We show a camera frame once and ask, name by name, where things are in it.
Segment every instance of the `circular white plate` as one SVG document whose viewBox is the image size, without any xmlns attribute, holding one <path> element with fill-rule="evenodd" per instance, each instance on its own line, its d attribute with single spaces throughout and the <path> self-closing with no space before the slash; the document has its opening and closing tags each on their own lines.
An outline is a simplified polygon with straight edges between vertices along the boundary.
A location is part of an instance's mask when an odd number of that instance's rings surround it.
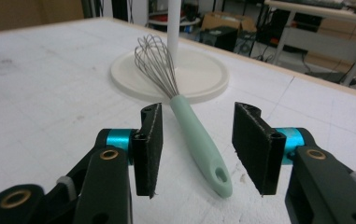
<svg viewBox="0 0 356 224">
<path fill-rule="evenodd" d="M 225 91 L 229 74 L 217 59 L 204 53 L 179 49 L 175 69 L 178 90 L 190 103 L 210 100 Z M 134 52 L 111 65 L 111 77 L 119 89 L 140 100 L 168 103 L 167 96 L 135 66 Z"/>
</svg>

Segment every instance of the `whisk handle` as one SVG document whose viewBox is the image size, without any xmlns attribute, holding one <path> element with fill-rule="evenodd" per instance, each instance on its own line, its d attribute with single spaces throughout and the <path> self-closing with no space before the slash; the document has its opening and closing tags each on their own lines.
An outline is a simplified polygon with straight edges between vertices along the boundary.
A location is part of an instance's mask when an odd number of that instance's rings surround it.
<svg viewBox="0 0 356 224">
<path fill-rule="evenodd" d="M 223 158 L 201 121 L 192 111 L 188 100 L 178 95 L 172 98 L 170 105 L 185 135 L 189 150 L 206 181 L 222 198 L 230 197 L 233 186 Z"/>
</svg>

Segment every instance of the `metal whisk head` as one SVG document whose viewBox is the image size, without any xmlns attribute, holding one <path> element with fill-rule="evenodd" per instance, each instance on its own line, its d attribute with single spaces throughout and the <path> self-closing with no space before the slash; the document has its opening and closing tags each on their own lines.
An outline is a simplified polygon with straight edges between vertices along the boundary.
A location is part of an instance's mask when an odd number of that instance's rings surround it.
<svg viewBox="0 0 356 224">
<path fill-rule="evenodd" d="M 175 80 L 175 68 L 165 43 L 157 35 L 138 38 L 135 48 L 135 64 L 170 99 L 179 95 Z"/>
</svg>

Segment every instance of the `white pole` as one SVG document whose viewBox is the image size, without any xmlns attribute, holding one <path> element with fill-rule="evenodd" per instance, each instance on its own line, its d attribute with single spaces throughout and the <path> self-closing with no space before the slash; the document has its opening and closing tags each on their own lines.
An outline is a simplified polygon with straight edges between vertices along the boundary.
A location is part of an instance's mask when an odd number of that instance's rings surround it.
<svg viewBox="0 0 356 224">
<path fill-rule="evenodd" d="M 172 62 L 177 67 L 178 56 L 178 30 L 180 27 L 180 8 L 181 0 L 168 0 L 168 31 L 167 42 L 169 52 L 171 53 Z"/>
</svg>

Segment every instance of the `tabletop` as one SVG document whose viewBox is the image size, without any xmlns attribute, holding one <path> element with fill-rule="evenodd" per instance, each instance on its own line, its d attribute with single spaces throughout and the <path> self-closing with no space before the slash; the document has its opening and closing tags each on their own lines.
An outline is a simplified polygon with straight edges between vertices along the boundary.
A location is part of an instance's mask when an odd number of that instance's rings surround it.
<svg viewBox="0 0 356 224">
<path fill-rule="evenodd" d="M 0 191 L 34 183 L 48 192 L 101 129 L 140 128 L 140 109 L 156 102 L 121 92 L 109 71 L 138 37 L 153 32 L 112 19 L 0 32 Z M 356 170 L 356 90 L 189 40 L 178 47 L 219 59 L 230 74 L 225 92 L 192 109 L 223 156 L 234 192 L 222 199 L 210 188 L 163 105 L 153 199 L 135 195 L 129 170 L 134 223 L 290 223 L 284 198 L 292 168 L 282 166 L 276 195 L 258 193 L 231 143 L 235 102 L 262 109 L 271 127 L 307 128 L 320 147 Z"/>
<path fill-rule="evenodd" d="M 276 7 L 279 9 L 297 11 L 301 13 L 306 13 L 309 15 L 320 16 L 324 18 L 334 18 L 343 21 L 356 22 L 356 14 L 351 10 L 343 9 L 333 9 L 327 7 L 312 7 L 301 4 L 280 2 L 275 0 L 265 0 L 264 3 L 270 7 Z"/>
</svg>

